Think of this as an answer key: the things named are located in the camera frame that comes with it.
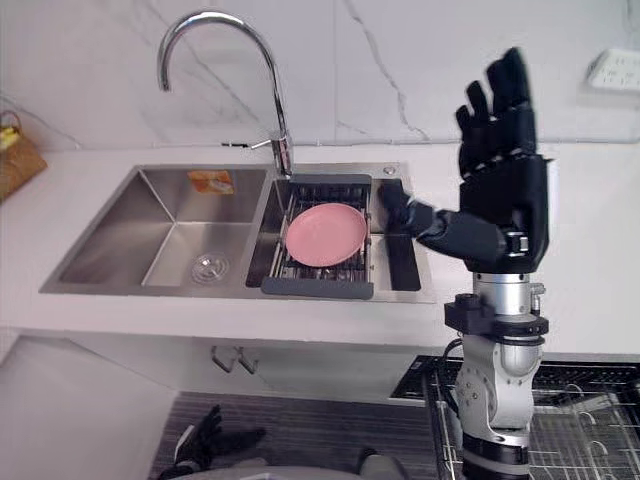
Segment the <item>floor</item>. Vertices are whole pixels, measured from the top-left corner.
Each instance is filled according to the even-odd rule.
[[[397,457],[412,480],[435,480],[428,411],[423,408],[237,395],[182,393],[165,425],[149,480],[171,465],[176,441],[189,424],[220,404],[226,431],[267,429],[258,447],[214,459],[214,467],[262,457],[271,465],[303,465],[354,472],[360,450]]]

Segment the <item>faucet spout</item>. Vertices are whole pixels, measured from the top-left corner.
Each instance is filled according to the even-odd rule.
[[[168,92],[171,90],[171,84],[169,82],[169,58],[173,52],[173,48],[177,41],[187,31],[197,25],[203,25],[206,23],[218,23],[223,25],[229,25],[241,32],[245,33],[251,38],[262,53],[264,60],[269,69],[271,77],[271,90],[273,94],[273,101],[276,107],[276,115],[278,117],[279,133],[278,138],[272,138],[270,140],[271,147],[273,149],[274,160],[278,171],[287,177],[291,175],[293,166],[293,146],[291,144],[291,137],[287,128],[287,122],[285,119],[284,108],[282,107],[282,95],[280,93],[280,81],[278,79],[278,70],[276,67],[273,54],[267,42],[262,36],[248,23],[233,15],[227,13],[216,12],[211,10],[201,10],[177,20],[173,25],[169,27],[167,33],[165,33],[158,49],[158,84],[160,89]]]

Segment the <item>wicker basket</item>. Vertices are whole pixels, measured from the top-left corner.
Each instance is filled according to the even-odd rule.
[[[13,121],[5,124],[2,121],[5,117],[11,117]],[[24,136],[20,118],[15,112],[7,110],[0,114],[0,128],[5,126],[13,126],[20,138],[7,149],[0,149],[0,202],[47,168],[36,147]]]

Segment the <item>sink basin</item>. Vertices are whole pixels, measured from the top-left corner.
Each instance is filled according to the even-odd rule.
[[[300,173],[366,173],[384,165],[298,165]],[[398,166],[398,175],[402,170]],[[232,192],[201,193],[190,172],[225,172]],[[42,287],[44,293],[278,298],[261,290],[277,258],[289,180],[269,165],[135,167]],[[433,302],[426,252],[415,250],[422,288],[391,287],[382,208],[371,196],[367,278],[373,300]]]

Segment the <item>white countertop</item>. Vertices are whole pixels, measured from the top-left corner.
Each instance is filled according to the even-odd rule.
[[[548,145],[559,158],[557,228],[544,281],[549,352],[640,359],[637,145]],[[263,150],[260,159],[268,161]],[[300,147],[296,162],[406,162],[416,194],[457,207],[457,145]],[[462,262],[429,254],[436,304],[41,294],[38,290],[137,164],[255,163],[233,148],[45,154],[49,168],[0,207],[0,326],[24,333],[111,332],[441,350],[455,337],[443,303],[469,291]],[[613,230],[616,221],[623,229]]]

